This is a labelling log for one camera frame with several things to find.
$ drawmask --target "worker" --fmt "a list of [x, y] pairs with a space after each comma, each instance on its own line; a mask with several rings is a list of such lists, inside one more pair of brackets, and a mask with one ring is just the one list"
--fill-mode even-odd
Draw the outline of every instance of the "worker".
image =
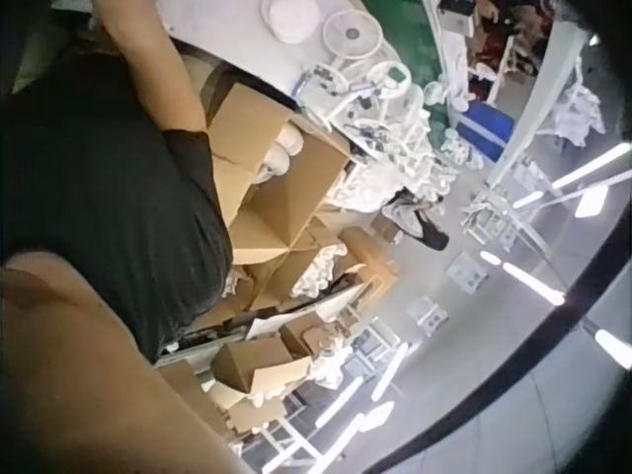
[[241, 473], [152, 368], [232, 252], [205, 113], [154, 0], [94, 0], [121, 56], [1, 110], [0, 471]]
[[441, 209], [442, 202], [443, 197], [438, 197], [436, 202], [418, 202], [411, 192], [404, 189], [382, 207], [382, 215], [412, 239], [442, 252], [450, 238], [428, 216], [432, 209]]

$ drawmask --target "fluorescent light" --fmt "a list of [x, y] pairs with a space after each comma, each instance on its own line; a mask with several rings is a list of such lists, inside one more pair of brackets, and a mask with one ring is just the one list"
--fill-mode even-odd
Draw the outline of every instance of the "fluorescent light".
[[382, 378], [379, 379], [379, 382], [377, 382], [377, 386], [373, 390], [373, 393], [371, 393], [371, 400], [377, 402], [380, 398], [382, 398], [382, 395], [384, 395], [384, 392], [386, 391], [386, 387], [388, 387], [388, 384], [391, 383], [391, 380], [393, 380], [395, 372], [397, 372], [397, 369], [399, 368], [407, 353], [408, 344], [404, 343], [399, 348], [397, 348], [397, 352], [391, 359], [388, 367], [386, 367]]
[[599, 329], [594, 339], [626, 370], [632, 369], [632, 346]]
[[532, 202], [536, 202], [538, 199], [542, 198], [544, 193], [542, 191], [536, 191], [535, 193], [531, 193], [527, 197], [523, 197], [522, 199], [517, 200], [513, 203], [514, 209], [520, 209], [521, 207], [525, 207], [527, 204], [531, 204]]
[[501, 259], [496, 257], [494, 254], [490, 254], [489, 252], [485, 252], [484, 250], [481, 251], [481, 259], [483, 259], [488, 264], [492, 264], [495, 267], [497, 267], [498, 265], [500, 265], [503, 262]]
[[608, 186], [595, 186], [587, 190], [580, 200], [575, 211], [575, 217], [583, 219], [585, 217], [593, 217], [598, 215], [603, 209], [605, 197], [608, 195]]
[[505, 272], [510, 274], [512, 277], [526, 284], [533, 291], [547, 299], [551, 304], [554, 304], [555, 306], [560, 306], [564, 304], [565, 300], [563, 293], [547, 286], [536, 277], [531, 276], [527, 272], [524, 272], [523, 270], [512, 264], [503, 264], [503, 270], [505, 270]]
[[338, 455], [343, 452], [343, 449], [347, 447], [347, 444], [352, 440], [352, 438], [356, 435], [359, 428], [364, 423], [364, 415], [362, 413], [355, 415], [354, 420], [349, 424], [348, 427], [345, 428], [340, 437], [336, 440], [334, 445], [329, 448], [323, 457], [314, 464], [314, 466], [308, 471], [308, 474], [321, 474], [325, 472], [325, 469], [329, 467], [329, 465], [334, 462], [334, 459], [338, 457]]
[[587, 163], [581, 168], [578, 168], [572, 173], [569, 173], [566, 176], [563, 176], [559, 180], [553, 183], [553, 188], [559, 190], [564, 188], [565, 186], [574, 183], [576, 180], [583, 178], [586, 175], [589, 175], [593, 171], [598, 170], [599, 168], [604, 167], [608, 163], [616, 160], [619, 156], [626, 154], [632, 150], [632, 145], [630, 143], [619, 143], [611, 150], [606, 151], [601, 156], [593, 159], [590, 163]]
[[373, 410], [368, 412], [368, 415], [366, 415], [366, 418], [364, 419], [364, 423], [362, 424], [359, 430], [362, 433], [366, 433], [366, 432], [370, 432], [371, 430], [381, 427], [382, 425], [386, 423], [386, 420], [388, 420], [388, 417], [390, 417], [391, 412], [393, 411], [394, 407], [395, 407], [395, 402], [391, 401], [391, 402], [386, 402], [377, 408], [374, 408]]
[[363, 382], [364, 379], [362, 377], [358, 377], [345, 390], [343, 390], [343, 393], [340, 394], [336, 401], [332, 403], [320, 417], [318, 417], [315, 424], [316, 428], [323, 428], [332, 418], [334, 418], [334, 415], [336, 415], [339, 410], [343, 408], [347, 402], [349, 402]]
[[268, 464], [266, 464], [261, 472], [263, 474], [270, 474], [279, 466], [281, 466], [287, 459], [289, 459], [297, 450], [300, 449], [300, 442], [295, 441], [293, 444], [289, 446], [284, 452], [280, 452], [277, 456], [270, 460]]

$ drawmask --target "black shirt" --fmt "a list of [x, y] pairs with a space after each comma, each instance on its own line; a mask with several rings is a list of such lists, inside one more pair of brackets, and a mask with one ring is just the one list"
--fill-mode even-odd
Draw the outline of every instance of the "black shirt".
[[1, 133], [2, 262], [60, 256], [154, 361], [215, 304], [230, 270], [206, 133], [162, 132], [123, 60], [104, 55], [13, 96]]

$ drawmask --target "green surface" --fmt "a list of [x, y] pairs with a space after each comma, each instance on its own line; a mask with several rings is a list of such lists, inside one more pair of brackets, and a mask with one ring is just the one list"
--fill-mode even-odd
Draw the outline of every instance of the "green surface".
[[[395, 48], [413, 75], [413, 82], [424, 87], [441, 73], [441, 63], [433, 30], [421, 0], [363, 0], [368, 12], [384, 30], [386, 40]], [[443, 142], [448, 125], [447, 108], [428, 108], [431, 115], [431, 142]]]

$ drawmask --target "person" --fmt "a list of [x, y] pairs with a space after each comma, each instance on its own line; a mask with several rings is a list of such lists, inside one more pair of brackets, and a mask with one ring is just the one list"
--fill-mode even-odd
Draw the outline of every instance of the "person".
[[412, 193], [402, 190], [382, 207], [382, 215], [409, 237], [442, 252], [447, 247], [449, 236], [428, 217], [428, 212], [433, 208], [440, 209], [442, 202], [443, 197], [438, 197], [436, 202], [418, 202]]
[[0, 113], [0, 470], [251, 472], [151, 366], [231, 266], [204, 110], [154, 0], [93, 3], [121, 56]]

